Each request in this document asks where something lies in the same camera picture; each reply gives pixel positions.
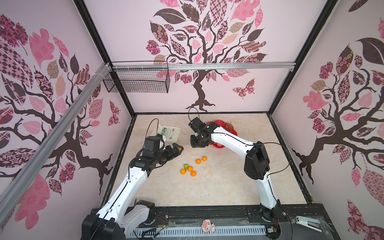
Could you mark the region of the red flower fruit bowl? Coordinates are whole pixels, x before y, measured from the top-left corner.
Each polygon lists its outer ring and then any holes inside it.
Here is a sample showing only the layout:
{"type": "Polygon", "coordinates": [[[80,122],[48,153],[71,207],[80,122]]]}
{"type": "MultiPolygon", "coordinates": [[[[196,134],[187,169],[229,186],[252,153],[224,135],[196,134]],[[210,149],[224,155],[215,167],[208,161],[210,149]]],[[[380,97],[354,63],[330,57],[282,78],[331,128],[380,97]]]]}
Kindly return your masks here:
{"type": "MultiPolygon", "coordinates": [[[[238,133],[237,131],[234,129],[232,133],[228,132],[224,127],[225,127],[225,124],[228,123],[228,122],[224,122],[222,120],[215,120],[213,121],[213,123],[217,124],[221,129],[220,129],[220,133],[221,134],[230,134],[230,135],[233,135],[233,136],[238,136],[238,133]]],[[[220,144],[220,143],[209,143],[209,146],[213,146],[217,149],[224,149],[225,146],[220,144]]]]}

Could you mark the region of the purple grape bunch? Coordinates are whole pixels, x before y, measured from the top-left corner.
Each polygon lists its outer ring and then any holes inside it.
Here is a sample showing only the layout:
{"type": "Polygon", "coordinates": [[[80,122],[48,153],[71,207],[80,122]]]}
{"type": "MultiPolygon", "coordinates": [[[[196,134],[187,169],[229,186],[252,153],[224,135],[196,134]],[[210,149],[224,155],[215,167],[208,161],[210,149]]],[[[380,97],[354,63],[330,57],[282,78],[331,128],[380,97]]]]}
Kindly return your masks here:
{"type": "Polygon", "coordinates": [[[234,130],[234,126],[232,125],[232,123],[226,123],[225,124],[225,127],[224,127],[228,132],[232,133],[233,130],[234,130]]]}

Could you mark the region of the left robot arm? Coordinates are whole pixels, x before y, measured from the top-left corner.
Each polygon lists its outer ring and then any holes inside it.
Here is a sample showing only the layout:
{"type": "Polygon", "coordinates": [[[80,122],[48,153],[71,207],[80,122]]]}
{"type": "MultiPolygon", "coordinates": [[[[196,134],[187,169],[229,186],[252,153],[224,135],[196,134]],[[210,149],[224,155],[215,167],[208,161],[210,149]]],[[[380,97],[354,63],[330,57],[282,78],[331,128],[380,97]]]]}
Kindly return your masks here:
{"type": "Polygon", "coordinates": [[[178,157],[184,148],[176,143],[165,145],[162,135],[149,136],[131,160],[127,175],[107,203],[82,223],[82,240],[125,240],[145,222],[153,203],[144,201],[126,213],[141,185],[157,167],[178,157]]]}

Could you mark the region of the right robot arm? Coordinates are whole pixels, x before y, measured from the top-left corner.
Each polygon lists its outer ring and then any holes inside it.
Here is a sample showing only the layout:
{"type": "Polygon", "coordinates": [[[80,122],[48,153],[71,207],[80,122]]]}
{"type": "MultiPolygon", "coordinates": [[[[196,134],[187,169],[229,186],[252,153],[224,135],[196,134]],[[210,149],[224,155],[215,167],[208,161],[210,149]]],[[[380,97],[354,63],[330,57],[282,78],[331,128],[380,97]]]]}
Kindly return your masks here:
{"type": "Polygon", "coordinates": [[[194,118],[190,121],[189,126],[195,132],[191,136],[193,148],[205,148],[209,144],[220,144],[245,160],[244,172],[249,178],[256,181],[260,194],[260,215],[265,221],[272,222],[278,216],[280,202],[271,183],[270,159],[265,145],[262,142],[246,141],[228,132],[215,122],[205,124],[199,118],[194,118]]]}

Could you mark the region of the white green refill pouch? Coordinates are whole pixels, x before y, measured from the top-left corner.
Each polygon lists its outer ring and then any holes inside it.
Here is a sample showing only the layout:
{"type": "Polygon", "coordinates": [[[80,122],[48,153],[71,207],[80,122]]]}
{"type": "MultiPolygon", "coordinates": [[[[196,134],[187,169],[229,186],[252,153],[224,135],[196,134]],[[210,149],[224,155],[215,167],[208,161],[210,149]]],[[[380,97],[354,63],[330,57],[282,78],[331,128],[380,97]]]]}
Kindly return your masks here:
{"type": "Polygon", "coordinates": [[[151,136],[160,134],[163,136],[165,142],[176,143],[178,141],[180,132],[181,128],[179,127],[158,125],[158,127],[154,128],[151,132],[151,136]]]}

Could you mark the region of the pink cartoon figure sticker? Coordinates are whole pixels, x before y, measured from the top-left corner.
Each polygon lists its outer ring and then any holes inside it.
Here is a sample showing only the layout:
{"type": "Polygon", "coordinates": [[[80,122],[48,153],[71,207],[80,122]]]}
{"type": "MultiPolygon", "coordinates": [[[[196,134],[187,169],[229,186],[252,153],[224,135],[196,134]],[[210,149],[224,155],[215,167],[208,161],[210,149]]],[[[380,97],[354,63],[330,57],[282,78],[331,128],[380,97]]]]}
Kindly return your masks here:
{"type": "Polygon", "coordinates": [[[212,223],[211,220],[209,219],[206,219],[206,220],[203,220],[203,223],[202,223],[202,230],[203,230],[203,233],[204,234],[212,234],[215,232],[215,225],[212,223]]]}

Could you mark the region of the white stapler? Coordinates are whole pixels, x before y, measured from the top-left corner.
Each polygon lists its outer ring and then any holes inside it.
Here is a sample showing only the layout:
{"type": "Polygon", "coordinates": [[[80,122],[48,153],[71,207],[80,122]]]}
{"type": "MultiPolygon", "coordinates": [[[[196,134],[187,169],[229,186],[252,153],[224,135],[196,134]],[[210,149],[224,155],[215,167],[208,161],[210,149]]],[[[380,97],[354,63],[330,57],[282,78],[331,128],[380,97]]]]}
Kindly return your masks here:
{"type": "Polygon", "coordinates": [[[322,232],[321,222],[319,220],[313,218],[307,218],[303,216],[296,216],[296,224],[306,227],[308,229],[312,229],[317,232],[322,232]]]}

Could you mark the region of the aluminium rail back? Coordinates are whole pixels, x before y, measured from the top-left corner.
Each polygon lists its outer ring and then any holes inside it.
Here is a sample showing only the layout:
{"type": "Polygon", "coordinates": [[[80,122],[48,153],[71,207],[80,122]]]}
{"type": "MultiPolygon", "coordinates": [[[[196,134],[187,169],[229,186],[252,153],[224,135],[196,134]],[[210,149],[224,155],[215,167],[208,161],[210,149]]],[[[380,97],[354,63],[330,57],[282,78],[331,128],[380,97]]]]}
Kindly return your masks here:
{"type": "Polygon", "coordinates": [[[186,70],[232,70],[232,69],[293,69],[294,62],[260,62],[260,63],[225,63],[225,64],[175,64],[155,65],[117,65],[114,70],[158,70],[158,71],[186,71],[186,70]]]}

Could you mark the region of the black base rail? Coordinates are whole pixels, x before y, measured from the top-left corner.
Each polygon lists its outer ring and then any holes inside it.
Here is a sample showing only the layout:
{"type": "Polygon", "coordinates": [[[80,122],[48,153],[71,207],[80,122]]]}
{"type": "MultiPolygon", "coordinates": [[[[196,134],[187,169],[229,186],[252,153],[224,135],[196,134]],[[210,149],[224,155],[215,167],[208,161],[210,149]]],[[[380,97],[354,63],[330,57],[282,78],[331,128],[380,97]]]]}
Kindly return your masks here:
{"type": "MultiPolygon", "coordinates": [[[[209,219],[216,226],[264,226],[266,236],[208,237],[181,240],[337,240],[337,233],[330,217],[321,204],[278,205],[278,216],[265,221],[260,215],[259,205],[243,206],[194,206],[154,207],[148,219],[137,228],[202,227],[203,220],[209,219]],[[313,218],[321,222],[322,232],[296,224],[296,216],[313,218]]],[[[137,240],[145,239],[144,234],[137,240]]]]}

